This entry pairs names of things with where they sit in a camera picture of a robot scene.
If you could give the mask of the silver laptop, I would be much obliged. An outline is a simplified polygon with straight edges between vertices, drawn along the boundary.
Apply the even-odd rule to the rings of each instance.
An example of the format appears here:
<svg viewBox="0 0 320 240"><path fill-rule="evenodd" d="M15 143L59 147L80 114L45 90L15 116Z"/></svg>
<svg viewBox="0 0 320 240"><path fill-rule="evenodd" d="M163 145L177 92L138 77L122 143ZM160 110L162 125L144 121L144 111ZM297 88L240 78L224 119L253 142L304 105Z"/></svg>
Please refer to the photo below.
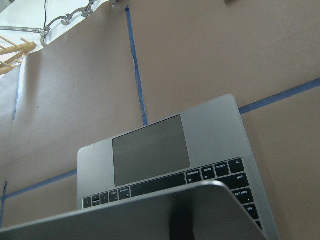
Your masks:
<svg viewBox="0 0 320 240"><path fill-rule="evenodd" d="M77 211L3 240L278 240L250 142L227 94L77 154Z"/></svg>

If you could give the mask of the reacher grabber tool upper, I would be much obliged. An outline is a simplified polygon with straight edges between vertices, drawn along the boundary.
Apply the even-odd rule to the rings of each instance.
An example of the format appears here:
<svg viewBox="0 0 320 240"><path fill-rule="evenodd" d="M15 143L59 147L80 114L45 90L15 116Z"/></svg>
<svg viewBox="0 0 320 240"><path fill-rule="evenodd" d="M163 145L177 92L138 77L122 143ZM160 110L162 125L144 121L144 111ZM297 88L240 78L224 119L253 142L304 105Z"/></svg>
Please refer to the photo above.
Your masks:
<svg viewBox="0 0 320 240"><path fill-rule="evenodd" d="M71 19L77 13L81 13L82 17L87 18L89 15L91 15L93 13L92 6L94 5L95 2L96 2L96 0L89 0L89 3L87 6L80 7L78 9L74 10L72 13L66 14L66 16L62 18L61 23L64 26L69 25Z"/></svg>

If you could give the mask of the wooden dish rack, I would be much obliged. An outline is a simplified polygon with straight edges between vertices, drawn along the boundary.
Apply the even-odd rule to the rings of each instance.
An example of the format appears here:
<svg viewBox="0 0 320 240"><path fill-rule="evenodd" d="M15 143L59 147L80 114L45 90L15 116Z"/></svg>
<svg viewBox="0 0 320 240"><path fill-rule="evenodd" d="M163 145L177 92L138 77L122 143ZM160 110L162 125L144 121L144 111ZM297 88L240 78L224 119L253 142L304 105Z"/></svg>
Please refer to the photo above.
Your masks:
<svg viewBox="0 0 320 240"><path fill-rule="evenodd" d="M16 43L0 36L0 75L5 75L19 67L24 58L36 48L36 43L21 37Z"/></svg>

